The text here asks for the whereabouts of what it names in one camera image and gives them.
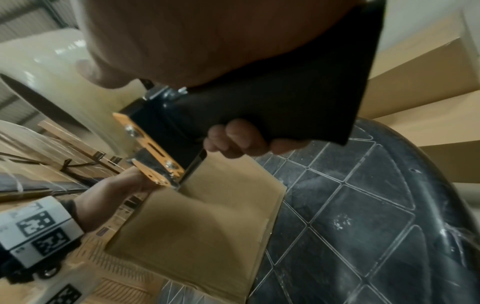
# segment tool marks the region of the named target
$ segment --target qr code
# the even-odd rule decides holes
[[[40,209],[42,209],[42,205],[40,205],[39,202],[35,202],[35,203],[32,203],[32,204],[29,204],[23,208],[19,208],[19,209],[16,209],[16,210],[13,210],[10,212],[10,216],[12,218],[17,218],[19,216],[22,216],[22,215],[25,215],[27,213],[31,213],[31,212],[35,212],[35,211],[38,211]]]
[[[29,237],[39,231],[42,231],[55,224],[54,219],[48,212],[40,212],[38,214],[27,217],[18,222],[16,226],[20,229],[24,236]]]
[[[42,255],[47,256],[70,242],[70,238],[61,228],[50,231],[31,242],[32,246]]]
[[[82,296],[82,293],[75,287],[67,284],[56,295],[54,295],[46,304],[74,304]]]

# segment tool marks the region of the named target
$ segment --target corrugated metal roof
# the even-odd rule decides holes
[[[71,27],[77,26],[69,0],[50,0],[50,3],[55,10],[53,14],[41,6],[41,1],[0,0],[0,43],[59,29],[52,15],[59,16]],[[38,132],[41,128],[37,124],[43,118],[30,104],[0,83],[0,120],[22,124]]]

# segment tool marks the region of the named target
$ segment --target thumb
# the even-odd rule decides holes
[[[132,75],[120,71],[100,58],[82,59],[75,63],[76,71],[90,83],[105,88],[117,89],[126,86],[134,79]]]

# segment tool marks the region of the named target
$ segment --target diamond pattern surface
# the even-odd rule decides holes
[[[299,151],[255,159],[288,190],[248,303],[480,302],[478,267],[468,262],[480,258],[478,237],[459,238],[452,227],[422,230],[433,223],[427,202],[411,192],[404,175],[409,168],[384,143],[388,133],[372,136],[368,124],[356,125],[345,147],[313,141]],[[417,158],[416,166],[423,166]],[[453,204],[442,201],[439,209],[459,223]],[[442,271],[434,274],[432,265]],[[161,299],[177,288],[167,285],[160,303],[176,303],[177,297]],[[184,304],[218,303],[187,287],[177,293]]]

